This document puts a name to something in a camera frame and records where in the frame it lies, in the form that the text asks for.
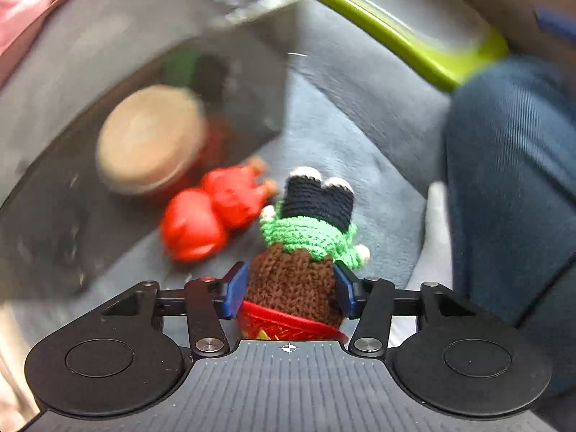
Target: white knitted foot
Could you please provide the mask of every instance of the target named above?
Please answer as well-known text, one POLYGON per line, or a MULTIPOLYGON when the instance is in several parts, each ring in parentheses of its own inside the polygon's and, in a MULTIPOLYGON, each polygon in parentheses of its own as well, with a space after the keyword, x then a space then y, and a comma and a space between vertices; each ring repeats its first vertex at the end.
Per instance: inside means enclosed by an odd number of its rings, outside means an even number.
POLYGON ((271 204, 262 208, 262 211, 260 212, 260 219, 265 220, 266 222, 274 220, 275 216, 276 216, 276 210, 274 209, 274 206, 272 206, 271 204))
POLYGON ((368 250, 368 247, 361 244, 356 245, 354 248, 358 252, 358 256, 362 260, 362 264, 367 264, 368 260, 370 259, 370 250, 368 250))
POLYGON ((346 180, 341 179, 340 177, 331 177, 330 179, 324 180, 322 186, 324 188, 327 188, 329 186, 342 186, 350 190, 352 193, 354 193, 354 190, 352 190, 352 186, 346 180))
POLYGON ((295 170, 290 172, 290 177, 309 177, 310 179, 322 180, 322 174, 314 167, 296 167, 295 170))

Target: tan circular object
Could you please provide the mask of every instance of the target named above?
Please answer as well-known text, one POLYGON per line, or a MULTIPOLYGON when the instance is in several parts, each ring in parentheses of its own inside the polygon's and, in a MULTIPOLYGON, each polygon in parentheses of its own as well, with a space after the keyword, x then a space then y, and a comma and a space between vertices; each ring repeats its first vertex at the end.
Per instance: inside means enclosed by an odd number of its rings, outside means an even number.
POLYGON ((141 194, 186 171, 206 139, 200 101, 184 88, 156 85, 122 100, 106 119, 96 165, 111 190, 141 194))

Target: lime green frame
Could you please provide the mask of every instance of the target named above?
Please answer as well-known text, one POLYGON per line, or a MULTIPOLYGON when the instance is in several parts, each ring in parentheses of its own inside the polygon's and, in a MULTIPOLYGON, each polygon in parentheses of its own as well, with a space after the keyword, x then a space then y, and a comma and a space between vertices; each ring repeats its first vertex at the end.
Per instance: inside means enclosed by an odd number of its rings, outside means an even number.
POLYGON ((492 27, 479 46, 447 53, 426 45, 408 31, 388 24, 377 14, 352 0, 318 1, 366 31, 397 54, 425 80, 443 91, 452 91, 486 64, 508 54, 505 39, 492 27))

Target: red plastic figure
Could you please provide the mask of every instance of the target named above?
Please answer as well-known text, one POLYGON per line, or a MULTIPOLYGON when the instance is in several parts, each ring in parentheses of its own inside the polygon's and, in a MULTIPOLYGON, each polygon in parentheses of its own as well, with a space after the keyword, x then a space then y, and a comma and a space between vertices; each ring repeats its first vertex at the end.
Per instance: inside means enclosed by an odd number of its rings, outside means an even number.
POLYGON ((217 168, 202 177, 200 187, 178 193, 168 203, 160 235, 177 261, 198 261, 220 251, 230 232, 247 227, 266 201, 278 193, 273 180, 258 184, 267 164, 252 158, 244 166, 217 168))

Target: denim pants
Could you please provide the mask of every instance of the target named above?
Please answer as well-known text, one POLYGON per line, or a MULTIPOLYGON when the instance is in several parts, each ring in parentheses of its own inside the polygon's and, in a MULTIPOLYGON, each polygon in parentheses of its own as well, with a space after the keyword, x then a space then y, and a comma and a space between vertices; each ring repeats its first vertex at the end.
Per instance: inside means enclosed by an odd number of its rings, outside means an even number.
POLYGON ((576 102, 554 67, 494 65, 454 95, 446 132, 454 289, 576 387, 576 102))

